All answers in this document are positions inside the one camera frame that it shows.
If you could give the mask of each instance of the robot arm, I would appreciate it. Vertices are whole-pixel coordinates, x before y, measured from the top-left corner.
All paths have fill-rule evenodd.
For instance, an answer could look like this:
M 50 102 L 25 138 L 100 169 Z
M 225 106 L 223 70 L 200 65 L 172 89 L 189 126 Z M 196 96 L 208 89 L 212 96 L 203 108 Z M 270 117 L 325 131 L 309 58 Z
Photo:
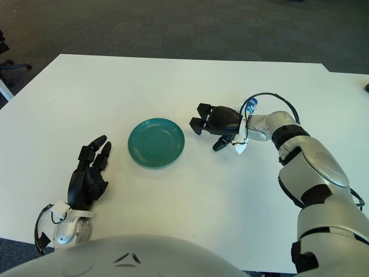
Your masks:
M 109 141 L 95 158 L 96 152 L 106 140 L 106 136 L 101 136 L 82 147 L 77 169 L 70 179 L 67 203 L 57 201 L 53 205 L 46 206 L 40 213 L 35 225 L 35 244 L 40 254 L 44 253 L 44 248 L 50 243 L 50 239 L 43 232 L 39 237 L 38 224 L 42 215 L 49 209 L 52 212 L 52 219 L 53 216 L 59 219 L 58 222 L 52 220 L 57 225 L 53 235 L 55 249 L 69 248 L 89 239 L 91 229 L 89 219 L 94 216 L 89 209 L 92 203 L 105 192 L 108 185 L 101 176 L 101 171 L 106 168 L 110 155 Z
M 230 126 L 240 127 L 241 121 L 246 121 L 234 111 L 233 118 L 236 114 L 240 116 L 238 123 L 232 122 L 231 117 L 221 125 L 214 123 L 212 113 L 223 109 L 213 107 L 206 116 L 200 113 L 201 121 L 193 118 L 191 127 L 197 134 L 201 130 L 214 133 L 214 125 L 218 130 L 228 131 Z M 331 153 L 285 111 L 250 114 L 246 122 L 246 145 L 248 139 L 272 140 L 284 166 L 278 175 L 279 184 L 295 205 L 302 208 L 298 241 L 291 250 L 299 276 L 367 276 L 369 220 L 353 201 L 348 178 Z M 232 136 L 234 141 L 238 134 L 233 132 Z M 232 140 L 224 144 L 233 145 Z

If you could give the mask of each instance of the green plate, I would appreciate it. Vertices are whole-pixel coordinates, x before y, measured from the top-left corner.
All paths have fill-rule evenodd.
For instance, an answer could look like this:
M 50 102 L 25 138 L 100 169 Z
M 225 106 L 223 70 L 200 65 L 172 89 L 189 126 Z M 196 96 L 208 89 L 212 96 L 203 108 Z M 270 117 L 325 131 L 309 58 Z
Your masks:
M 138 124 L 128 139 L 128 150 L 139 164 L 165 166 L 182 153 L 185 136 L 180 127 L 164 118 L 152 118 Z

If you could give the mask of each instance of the black strap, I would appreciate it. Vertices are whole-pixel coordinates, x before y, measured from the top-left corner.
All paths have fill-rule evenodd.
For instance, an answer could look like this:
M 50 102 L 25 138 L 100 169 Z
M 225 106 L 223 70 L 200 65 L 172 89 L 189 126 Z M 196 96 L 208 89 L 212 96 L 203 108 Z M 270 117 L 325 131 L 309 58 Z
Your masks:
M 46 234 L 44 232 L 42 232 L 41 237 L 39 237 L 39 221 L 41 219 L 41 217 L 43 216 L 43 214 L 45 212 L 47 212 L 51 207 L 53 206 L 53 204 L 49 204 L 46 207 L 44 207 L 42 209 L 42 211 L 39 214 L 39 217 L 36 220 L 36 224 L 35 224 L 35 233 L 34 233 L 34 237 L 35 237 L 35 245 L 37 247 L 37 251 L 40 253 L 41 256 L 45 255 L 45 247 L 51 242 L 50 239 L 46 236 Z

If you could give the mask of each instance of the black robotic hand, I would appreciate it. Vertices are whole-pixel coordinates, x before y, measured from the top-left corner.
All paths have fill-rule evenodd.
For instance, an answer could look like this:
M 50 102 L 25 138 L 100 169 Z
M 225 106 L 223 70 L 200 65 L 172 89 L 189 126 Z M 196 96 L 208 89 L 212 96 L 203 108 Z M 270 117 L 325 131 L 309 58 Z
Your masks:
M 200 135 L 202 130 L 206 130 L 221 136 L 213 146 L 214 151 L 226 147 L 239 133 L 242 116 L 237 111 L 203 103 L 198 105 L 197 111 L 201 118 L 192 117 L 190 125 L 193 131 Z
M 108 182 L 104 181 L 101 171 L 108 163 L 111 143 L 108 141 L 95 159 L 96 151 L 106 142 L 107 137 L 101 136 L 88 146 L 82 146 L 77 169 L 73 172 L 68 188 L 68 205 L 72 209 L 89 210 L 105 192 Z

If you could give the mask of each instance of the chair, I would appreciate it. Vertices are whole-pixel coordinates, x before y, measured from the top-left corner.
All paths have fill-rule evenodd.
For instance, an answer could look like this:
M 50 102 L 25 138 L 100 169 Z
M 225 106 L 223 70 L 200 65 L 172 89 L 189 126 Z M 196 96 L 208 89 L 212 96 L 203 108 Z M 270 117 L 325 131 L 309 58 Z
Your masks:
M 9 47 L 5 44 L 4 41 L 5 38 L 3 36 L 3 32 L 0 30 L 0 54 L 9 50 Z M 7 81 L 7 79 L 5 79 L 5 77 L 1 73 L 3 72 L 3 70 L 13 70 L 19 68 L 27 68 L 28 70 L 30 70 L 32 69 L 32 66 L 26 63 L 15 65 L 14 62 L 10 59 L 8 59 L 4 63 L 0 63 L 0 92 L 8 101 L 13 98 L 13 94 L 9 91 L 8 87 L 12 87 L 14 84 Z

